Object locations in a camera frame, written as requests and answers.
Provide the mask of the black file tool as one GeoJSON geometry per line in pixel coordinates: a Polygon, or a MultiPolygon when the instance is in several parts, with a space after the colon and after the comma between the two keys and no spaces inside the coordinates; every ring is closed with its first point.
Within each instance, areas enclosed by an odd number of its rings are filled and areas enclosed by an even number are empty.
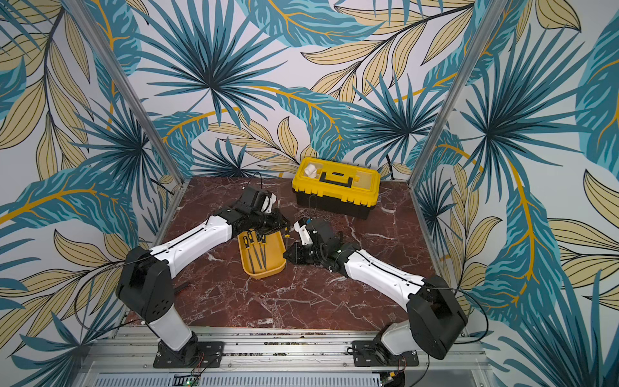
{"type": "Polygon", "coordinates": [[[258,256],[259,266],[261,267],[262,270],[266,271],[267,265],[266,265],[266,257],[265,257],[265,252],[264,252],[264,238],[260,235],[257,235],[256,238],[257,238],[256,248],[258,251],[257,256],[258,256]]]}

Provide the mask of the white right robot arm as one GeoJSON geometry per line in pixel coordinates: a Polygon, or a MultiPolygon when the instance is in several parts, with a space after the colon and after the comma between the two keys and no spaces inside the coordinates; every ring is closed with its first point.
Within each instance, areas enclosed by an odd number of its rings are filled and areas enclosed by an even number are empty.
{"type": "Polygon", "coordinates": [[[388,325],[373,340],[371,353],[391,361],[406,352],[423,351],[442,360],[467,325],[467,316],[440,276],[422,277],[397,269],[356,243],[346,243],[322,219],[293,224],[300,240],[284,253],[292,264],[320,266],[379,291],[407,313],[404,322],[388,325]]]}

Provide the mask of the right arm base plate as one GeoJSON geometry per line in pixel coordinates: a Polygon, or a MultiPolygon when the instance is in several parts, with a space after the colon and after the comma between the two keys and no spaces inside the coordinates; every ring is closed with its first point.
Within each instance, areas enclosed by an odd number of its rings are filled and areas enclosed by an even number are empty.
{"type": "Polygon", "coordinates": [[[347,354],[353,356],[356,367],[413,367],[419,365],[419,359],[411,351],[393,355],[382,343],[375,340],[356,340],[347,348],[347,354]]]}

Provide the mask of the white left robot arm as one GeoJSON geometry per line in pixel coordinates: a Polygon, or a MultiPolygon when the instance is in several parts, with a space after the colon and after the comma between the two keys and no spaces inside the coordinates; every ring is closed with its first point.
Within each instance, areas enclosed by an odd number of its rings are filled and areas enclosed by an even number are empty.
{"type": "Polygon", "coordinates": [[[193,348],[194,334],[174,306],[172,280],[211,249],[243,232],[270,235],[290,225],[278,210],[244,214],[224,207],[185,234],[150,248],[132,249],[122,269],[116,296],[177,354],[193,348]]]}

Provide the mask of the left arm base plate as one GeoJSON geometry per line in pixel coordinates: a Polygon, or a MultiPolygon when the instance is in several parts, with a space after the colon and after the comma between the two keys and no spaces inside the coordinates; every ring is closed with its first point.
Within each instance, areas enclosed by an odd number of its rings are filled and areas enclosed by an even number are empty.
{"type": "Polygon", "coordinates": [[[173,351],[160,341],[157,347],[154,369],[194,369],[197,367],[217,369],[222,360],[225,343],[190,340],[180,351],[173,351]]]}

